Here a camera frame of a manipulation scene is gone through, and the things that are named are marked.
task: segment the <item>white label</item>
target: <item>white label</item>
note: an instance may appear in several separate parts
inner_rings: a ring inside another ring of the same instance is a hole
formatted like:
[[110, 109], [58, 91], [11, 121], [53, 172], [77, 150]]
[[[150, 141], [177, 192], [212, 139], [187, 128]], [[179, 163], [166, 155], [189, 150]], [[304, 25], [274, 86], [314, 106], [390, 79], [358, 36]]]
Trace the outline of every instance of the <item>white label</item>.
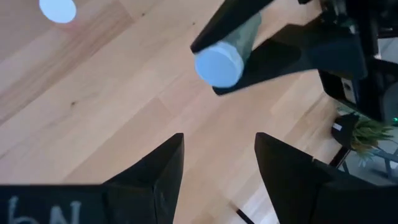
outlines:
[[334, 129], [337, 129], [337, 131], [341, 131], [341, 129], [343, 128], [340, 124], [336, 124], [336, 123], [334, 123], [333, 124], [333, 128]]
[[[18, 197], [13, 196], [9, 200], [8, 206], [8, 224], [39, 224], [33, 217], [14, 217], [17, 209]], [[80, 207], [81, 203], [74, 201], [70, 204], [72, 208], [70, 224], [79, 224]], [[53, 206], [50, 212], [50, 224], [69, 224], [62, 214], [62, 210], [59, 206]]]

